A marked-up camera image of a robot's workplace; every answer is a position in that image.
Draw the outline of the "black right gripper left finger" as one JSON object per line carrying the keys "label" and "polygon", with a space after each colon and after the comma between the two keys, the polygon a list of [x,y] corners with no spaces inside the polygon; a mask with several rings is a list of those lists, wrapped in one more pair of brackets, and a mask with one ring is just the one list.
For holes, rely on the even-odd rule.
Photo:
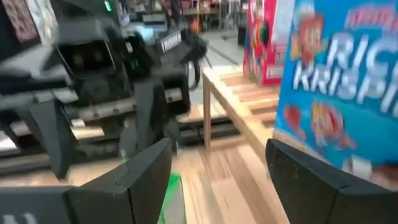
{"label": "black right gripper left finger", "polygon": [[163,138],[113,170],[68,191],[71,224],[157,224],[172,162]]}

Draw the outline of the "blue Rice Krispies cereal box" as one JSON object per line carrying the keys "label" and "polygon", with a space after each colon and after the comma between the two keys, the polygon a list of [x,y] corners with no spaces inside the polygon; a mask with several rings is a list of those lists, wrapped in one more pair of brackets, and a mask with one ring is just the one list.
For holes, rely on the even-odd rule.
{"label": "blue Rice Krispies cereal box", "polygon": [[273,136],[398,192],[398,0],[295,0]]}

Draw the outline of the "wooden slatted shelf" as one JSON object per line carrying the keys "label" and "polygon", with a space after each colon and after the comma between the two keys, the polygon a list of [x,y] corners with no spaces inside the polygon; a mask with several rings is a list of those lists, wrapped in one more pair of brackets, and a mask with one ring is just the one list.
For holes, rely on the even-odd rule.
{"label": "wooden slatted shelf", "polygon": [[265,158],[266,141],[272,137],[280,88],[259,86],[243,75],[241,66],[203,69],[204,145],[211,150],[211,96],[260,158]]}

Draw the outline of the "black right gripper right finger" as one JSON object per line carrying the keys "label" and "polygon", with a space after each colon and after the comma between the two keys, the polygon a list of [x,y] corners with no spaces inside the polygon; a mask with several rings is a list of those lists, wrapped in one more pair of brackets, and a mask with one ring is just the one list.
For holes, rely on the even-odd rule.
{"label": "black right gripper right finger", "polygon": [[334,167],[268,139],[266,162],[290,224],[330,224],[335,195],[347,183]]}

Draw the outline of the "red Froot Loops cereal box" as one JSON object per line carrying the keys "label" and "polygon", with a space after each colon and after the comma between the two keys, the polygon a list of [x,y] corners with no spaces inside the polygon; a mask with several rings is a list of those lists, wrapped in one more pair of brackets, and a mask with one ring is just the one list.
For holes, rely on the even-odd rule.
{"label": "red Froot Loops cereal box", "polygon": [[248,0],[243,74],[258,85],[281,83],[295,0]]}

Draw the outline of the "green Apple Jacks cereal box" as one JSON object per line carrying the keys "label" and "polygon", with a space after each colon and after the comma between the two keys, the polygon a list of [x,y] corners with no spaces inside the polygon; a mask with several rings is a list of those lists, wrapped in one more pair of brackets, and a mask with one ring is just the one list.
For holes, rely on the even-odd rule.
{"label": "green Apple Jacks cereal box", "polygon": [[157,224],[187,224],[182,178],[171,173]]}

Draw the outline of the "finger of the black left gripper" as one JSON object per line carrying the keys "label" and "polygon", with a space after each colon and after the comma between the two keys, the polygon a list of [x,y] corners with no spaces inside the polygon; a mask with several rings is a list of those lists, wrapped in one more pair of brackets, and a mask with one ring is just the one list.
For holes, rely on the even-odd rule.
{"label": "finger of the black left gripper", "polygon": [[127,119],[121,131],[119,151],[122,156],[135,156],[160,143],[170,155],[170,139],[165,137],[168,118],[164,85],[160,80],[146,80],[134,84],[136,113]]}
{"label": "finger of the black left gripper", "polygon": [[52,172],[58,179],[64,179],[76,146],[64,104],[61,101],[43,101],[20,108],[18,114],[47,151]]}

